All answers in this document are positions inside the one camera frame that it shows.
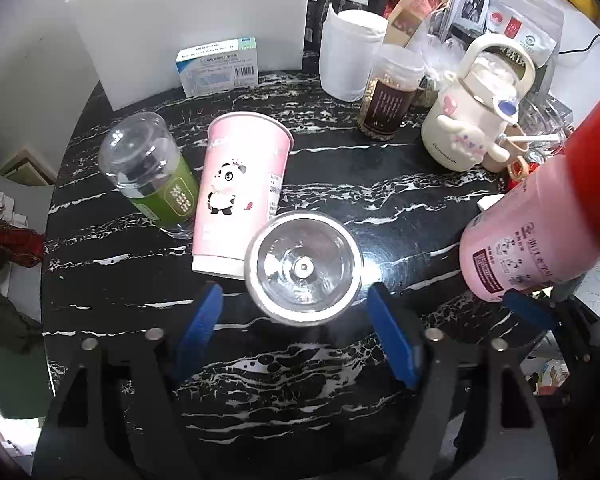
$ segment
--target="plastic container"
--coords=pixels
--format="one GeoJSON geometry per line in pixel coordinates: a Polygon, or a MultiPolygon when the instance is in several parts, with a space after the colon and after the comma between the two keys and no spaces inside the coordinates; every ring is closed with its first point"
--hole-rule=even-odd
{"type": "Polygon", "coordinates": [[[510,288],[557,285],[593,267],[600,242],[574,193],[566,157],[549,159],[469,222],[459,256],[469,288],[493,302],[510,288]]]}
{"type": "Polygon", "coordinates": [[[153,224],[174,238],[191,238],[198,184],[160,115],[137,113],[110,129],[98,164],[153,224]]]}
{"type": "Polygon", "coordinates": [[[393,139],[423,76],[420,54],[394,44],[382,45],[360,104],[358,128],[372,139],[393,139]]]}
{"type": "Polygon", "coordinates": [[[384,40],[387,20],[359,9],[336,14],[329,5],[320,42],[320,84],[327,94],[343,101],[357,101],[376,51],[384,40]]]}
{"type": "Polygon", "coordinates": [[[276,215],[294,140],[278,121],[252,112],[216,118],[208,138],[191,267],[243,280],[249,241],[276,215]]]}
{"type": "Polygon", "coordinates": [[[362,254],[351,234],[322,213],[293,211],[270,220],[245,257],[245,279],[255,303],[293,326],[334,319],[362,284],[362,254]]]}

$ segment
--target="brown label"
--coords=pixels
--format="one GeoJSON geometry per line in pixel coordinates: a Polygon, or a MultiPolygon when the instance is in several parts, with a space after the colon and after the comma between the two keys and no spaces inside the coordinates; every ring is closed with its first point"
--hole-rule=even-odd
{"type": "Polygon", "coordinates": [[[415,91],[397,90],[378,80],[366,112],[365,126],[379,134],[392,134],[400,126],[414,94],[415,91]]]}
{"type": "Polygon", "coordinates": [[[491,294],[496,294],[497,292],[502,292],[504,289],[496,280],[496,277],[493,275],[493,271],[491,270],[491,266],[489,265],[489,259],[487,257],[487,251],[482,249],[477,253],[474,253],[474,266],[475,272],[478,273],[478,278],[491,294]]]}

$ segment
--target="glass jar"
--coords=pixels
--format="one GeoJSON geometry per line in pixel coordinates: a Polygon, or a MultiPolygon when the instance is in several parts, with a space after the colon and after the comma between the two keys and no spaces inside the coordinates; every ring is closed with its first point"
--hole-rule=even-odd
{"type": "Polygon", "coordinates": [[[362,97],[358,128],[372,139],[393,139],[423,76],[420,54],[394,44],[381,45],[362,97]]]}
{"type": "Polygon", "coordinates": [[[353,236],[337,220],[314,211],[272,218],[251,239],[244,263],[253,301],[292,326],[334,319],[362,284],[362,254],[353,236]]]}
{"type": "Polygon", "coordinates": [[[110,129],[98,164],[162,231],[173,238],[192,237],[198,184],[160,115],[140,112],[110,129]]]}

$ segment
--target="pink bottle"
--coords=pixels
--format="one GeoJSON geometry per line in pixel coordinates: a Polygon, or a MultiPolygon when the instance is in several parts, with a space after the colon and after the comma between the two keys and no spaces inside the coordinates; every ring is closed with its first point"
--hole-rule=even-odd
{"type": "Polygon", "coordinates": [[[600,243],[580,208],[563,155],[469,222],[460,241],[464,280],[485,301],[500,301],[510,288],[566,282],[599,259],[600,243]]]}
{"type": "Polygon", "coordinates": [[[600,102],[544,163],[474,218],[460,241],[469,288],[487,301],[505,290],[571,280],[600,259],[600,102]]]}

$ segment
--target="white board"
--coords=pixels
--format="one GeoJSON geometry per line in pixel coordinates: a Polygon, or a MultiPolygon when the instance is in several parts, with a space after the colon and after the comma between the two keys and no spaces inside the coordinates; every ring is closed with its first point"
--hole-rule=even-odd
{"type": "Polygon", "coordinates": [[[114,110],[180,85],[179,50],[256,38],[258,68],[302,66],[307,0],[67,0],[114,110]]]}

